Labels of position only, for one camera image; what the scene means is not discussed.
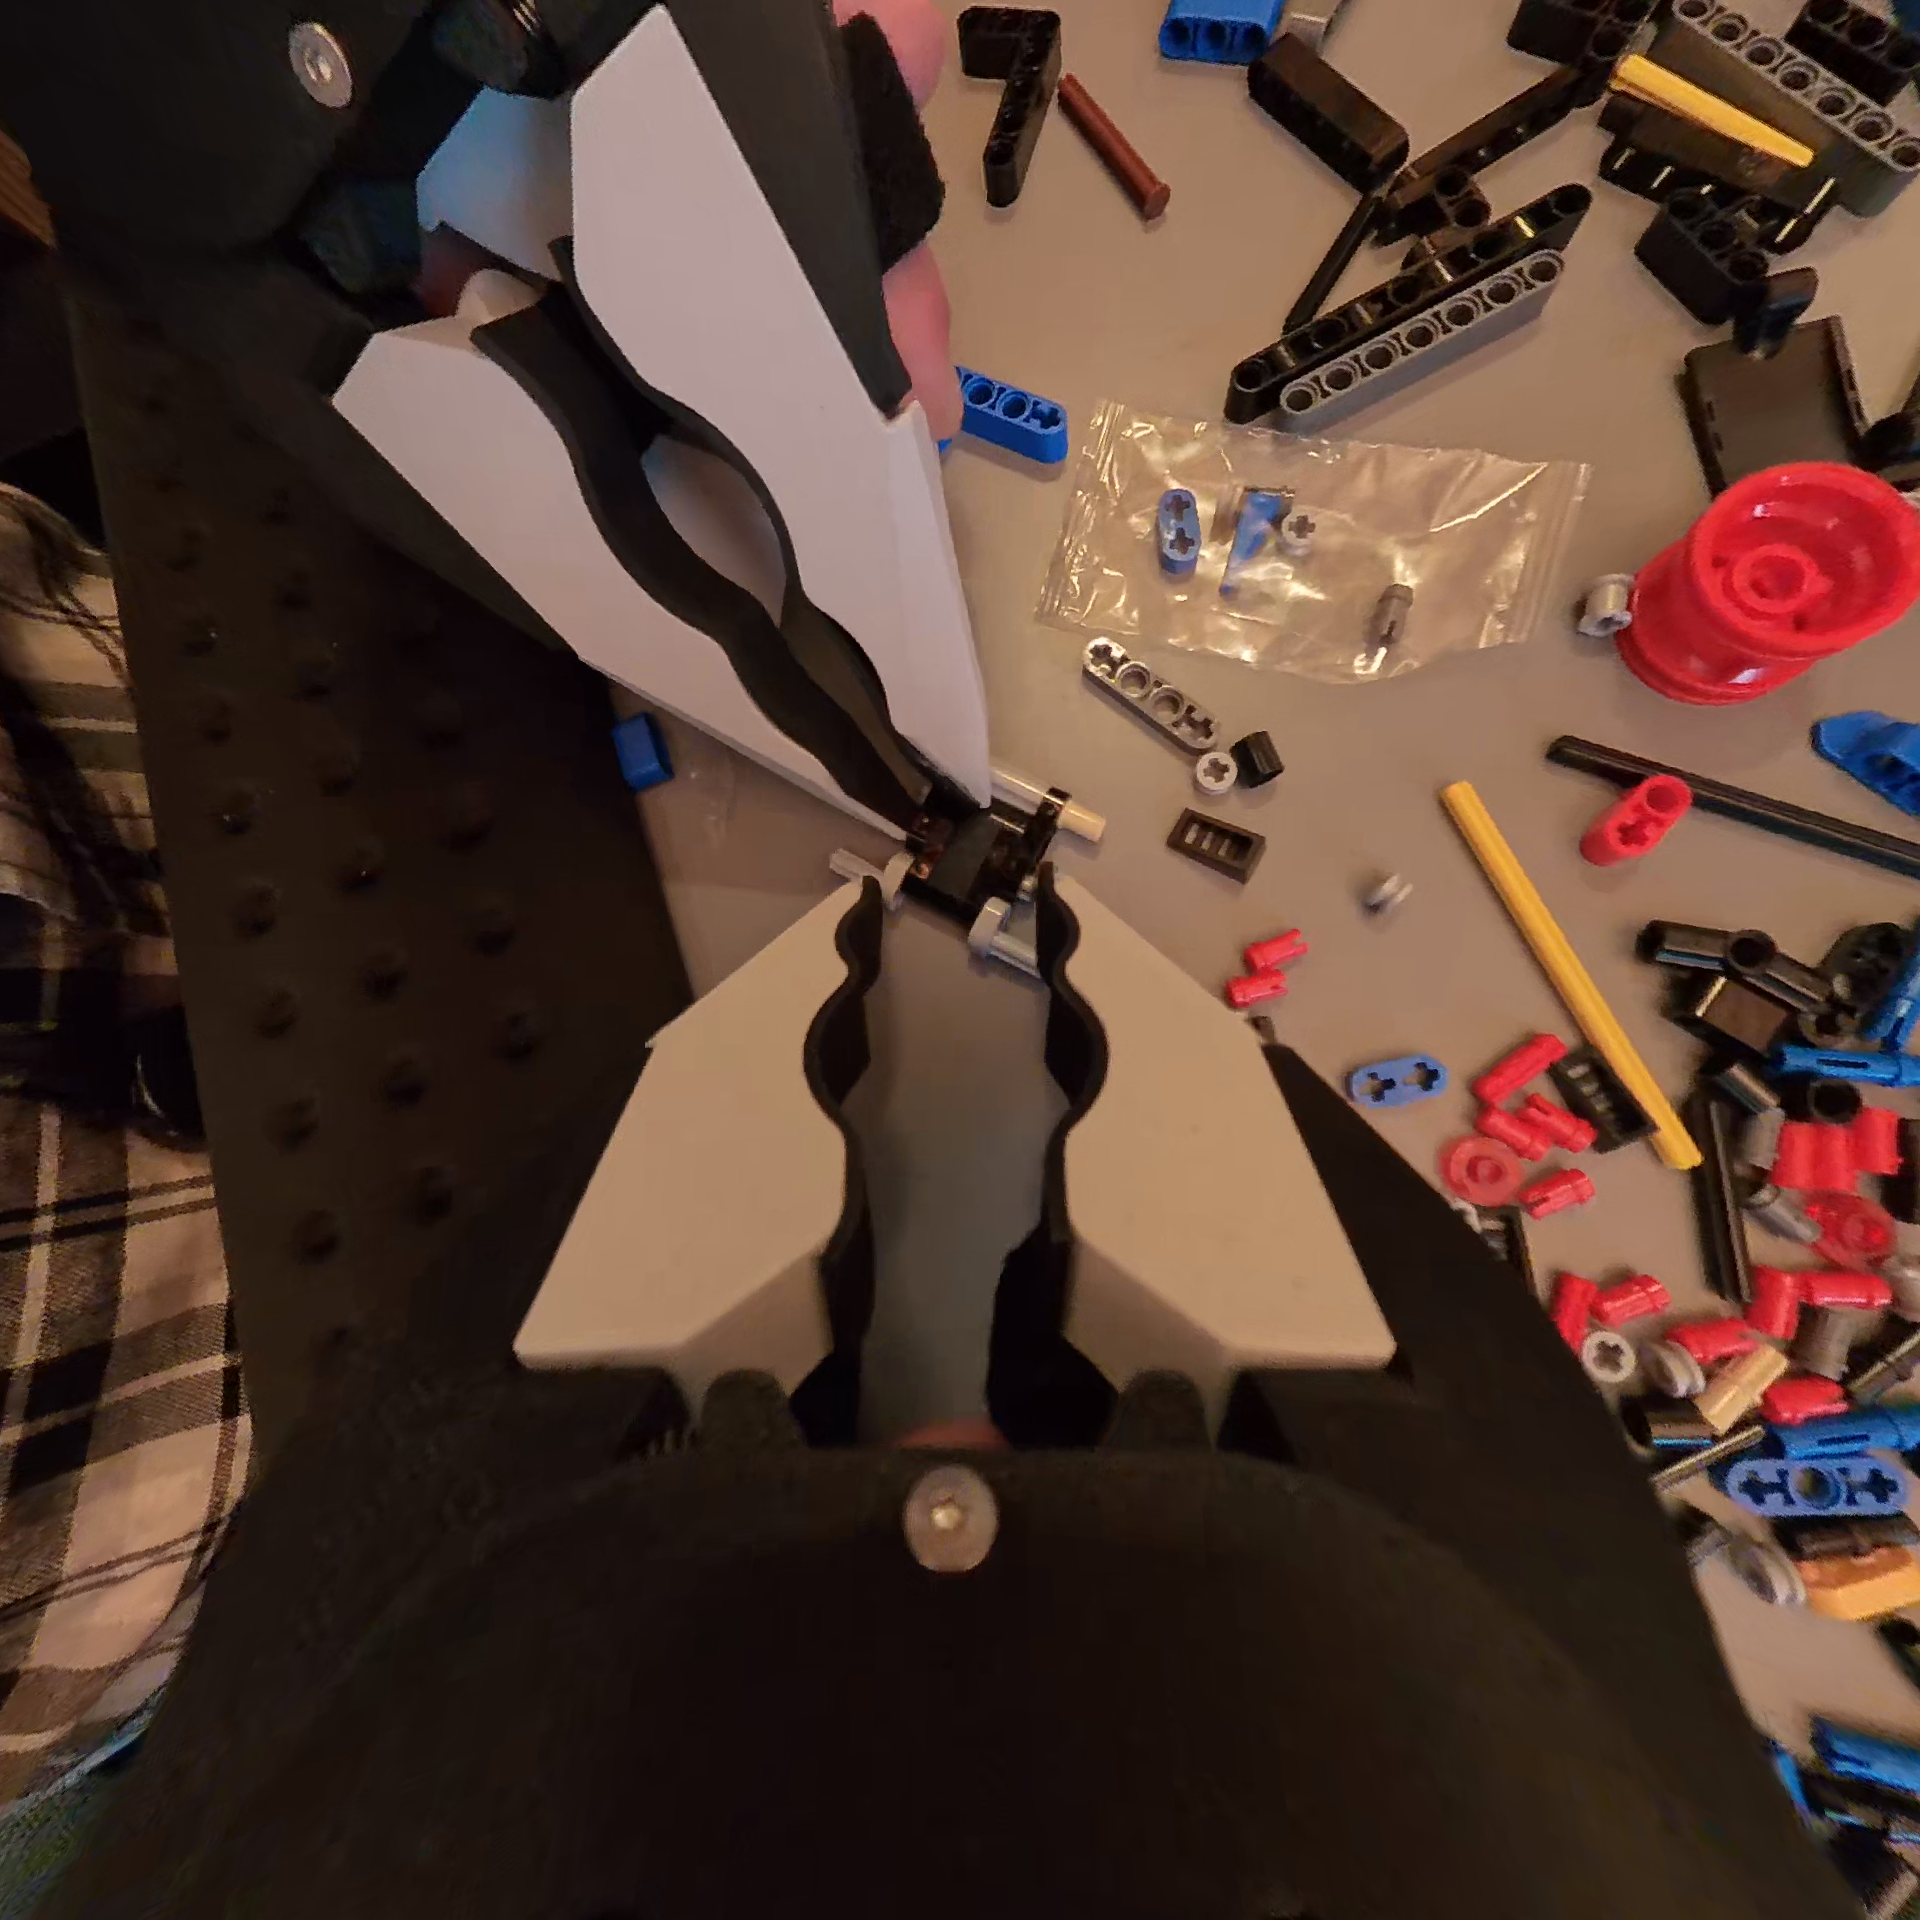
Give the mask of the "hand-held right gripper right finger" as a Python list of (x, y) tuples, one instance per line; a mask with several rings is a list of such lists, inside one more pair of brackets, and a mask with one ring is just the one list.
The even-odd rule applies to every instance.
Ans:
[(1265, 1044), (1072, 878), (1034, 895), (1062, 1102), (992, 1311), (992, 1423), (1090, 1446), (1140, 1376), (1218, 1423), (1250, 1374), (1380, 1372), (1396, 1339)]

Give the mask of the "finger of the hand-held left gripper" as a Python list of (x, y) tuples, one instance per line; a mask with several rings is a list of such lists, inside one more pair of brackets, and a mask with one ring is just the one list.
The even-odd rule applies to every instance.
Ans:
[(892, 834), (909, 765), (679, 533), (614, 379), (552, 323), (378, 332), (336, 411), (590, 667)]
[(569, 11), (570, 270), (630, 371), (743, 459), (805, 606), (914, 762), (985, 802), (990, 711), (937, 438), (881, 294), (828, 6)]

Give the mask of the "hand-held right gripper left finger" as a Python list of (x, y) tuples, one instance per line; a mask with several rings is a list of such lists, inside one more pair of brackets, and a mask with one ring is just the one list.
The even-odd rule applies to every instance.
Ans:
[(524, 1367), (654, 1367), (688, 1410), (764, 1374), (810, 1443), (856, 1437), (876, 1270), (846, 1102), (881, 926), (880, 882), (849, 879), (654, 1036), (518, 1323)]

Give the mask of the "black and grey brick assembly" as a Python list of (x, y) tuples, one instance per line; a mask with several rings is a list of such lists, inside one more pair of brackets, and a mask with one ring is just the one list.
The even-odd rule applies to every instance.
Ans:
[(950, 922), (967, 933), (976, 960), (1039, 978), (1039, 956), (1020, 917), (1033, 908), (1039, 867), (1057, 837), (1049, 805), (1057, 800), (1093, 808), (1062, 786), (997, 765), (988, 806), (930, 800), (881, 867), (839, 848), (828, 869), (839, 879), (872, 879), (889, 911), (912, 900)]

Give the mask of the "dark grey thin liftarm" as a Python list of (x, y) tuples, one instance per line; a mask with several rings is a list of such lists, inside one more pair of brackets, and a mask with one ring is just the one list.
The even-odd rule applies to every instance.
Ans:
[(1088, 642), (1084, 677), (1180, 751), (1198, 756), (1215, 749), (1218, 720), (1213, 714), (1165, 680), (1152, 664), (1129, 655), (1114, 640), (1093, 638)]

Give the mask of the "person's left hand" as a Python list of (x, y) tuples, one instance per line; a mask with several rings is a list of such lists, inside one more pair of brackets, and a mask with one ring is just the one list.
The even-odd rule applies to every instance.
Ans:
[(854, 96), (892, 335), (935, 442), (957, 431), (962, 399), (950, 303), (930, 247), (944, 211), (922, 109), (944, 72), (944, 19), (925, 2), (831, 2)]

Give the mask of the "black grille tile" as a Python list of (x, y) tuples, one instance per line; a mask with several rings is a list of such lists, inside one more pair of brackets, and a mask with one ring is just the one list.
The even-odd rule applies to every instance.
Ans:
[(1186, 806), (1168, 830), (1165, 848), (1207, 872), (1245, 885), (1258, 869), (1265, 839), (1257, 830)]

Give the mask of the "brown axle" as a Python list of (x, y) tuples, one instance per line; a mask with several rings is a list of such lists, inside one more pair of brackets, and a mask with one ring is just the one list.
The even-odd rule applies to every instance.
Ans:
[(1057, 107), (1074, 133), (1090, 146), (1105, 173), (1114, 180), (1122, 196), (1133, 206), (1135, 214), (1145, 223), (1157, 222), (1168, 207), (1168, 182), (1112, 123), (1105, 109), (1074, 72), (1065, 70), (1057, 79)]

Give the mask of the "blue flat panel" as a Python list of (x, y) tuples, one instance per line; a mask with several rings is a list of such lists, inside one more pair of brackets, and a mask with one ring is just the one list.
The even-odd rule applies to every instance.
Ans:
[(1274, 39), (1284, 10), (1281, 0), (1168, 2), (1158, 26), (1158, 54), (1169, 61), (1248, 66)]

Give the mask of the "black rectangular panel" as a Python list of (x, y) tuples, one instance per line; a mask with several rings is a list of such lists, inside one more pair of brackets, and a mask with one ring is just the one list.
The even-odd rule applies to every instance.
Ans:
[(1408, 133), (1305, 42), (1281, 35), (1245, 70), (1253, 103), (1362, 196), (1408, 159)]

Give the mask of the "black long axle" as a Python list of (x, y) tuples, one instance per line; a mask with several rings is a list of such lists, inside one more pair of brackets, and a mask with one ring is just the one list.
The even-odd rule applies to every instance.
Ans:
[(1833, 853), (1881, 872), (1917, 879), (1913, 839), (1847, 823), (1829, 811), (1775, 800), (1759, 790), (1725, 783), (1583, 735), (1557, 735), (1543, 749), (1550, 765), (1626, 788), (1653, 776), (1672, 776), (1688, 786), (1693, 806), (1732, 824), (1769, 832), (1800, 848)]

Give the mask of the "dark grey long beam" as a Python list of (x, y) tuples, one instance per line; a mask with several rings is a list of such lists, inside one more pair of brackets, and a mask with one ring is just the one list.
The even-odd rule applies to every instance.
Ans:
[(1565, 275), (1564, 250), (1540, 247), (1412, 319), (1290, 379), (1279, 397), (1279, 430), (1326, 438), (1333, 424), (1396, 397), (1455, 362), (1535, 323)]

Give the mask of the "blue wedge panel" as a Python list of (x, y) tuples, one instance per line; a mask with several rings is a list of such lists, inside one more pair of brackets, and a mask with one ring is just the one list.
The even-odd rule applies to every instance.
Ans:
[(1845, 711), (1813, 725), (1809, 747), (1873, 797), (1917, 818), (1917, 733), (1914, 723), (1882, 711)]

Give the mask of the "black thick beam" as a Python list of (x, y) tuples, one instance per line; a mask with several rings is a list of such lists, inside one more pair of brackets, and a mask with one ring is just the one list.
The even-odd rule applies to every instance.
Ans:
[(1633, 259), (1693, 323), (1724, 327), (1759, 300), (1778, 259), (1800, 250), (1821, 218), (1728, 184), (1674, 187)]

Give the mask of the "blue and black frame assembly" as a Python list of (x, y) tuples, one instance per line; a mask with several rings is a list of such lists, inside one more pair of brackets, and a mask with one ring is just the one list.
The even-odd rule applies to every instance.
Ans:
[(1917, 1747), (1834, 1719), (1809, 1720), (1809, 1754), (1766, 1738), (1766, 1762), (1794, 1812), (1817, 1830), (1866, 1832), (1917, 1846)]

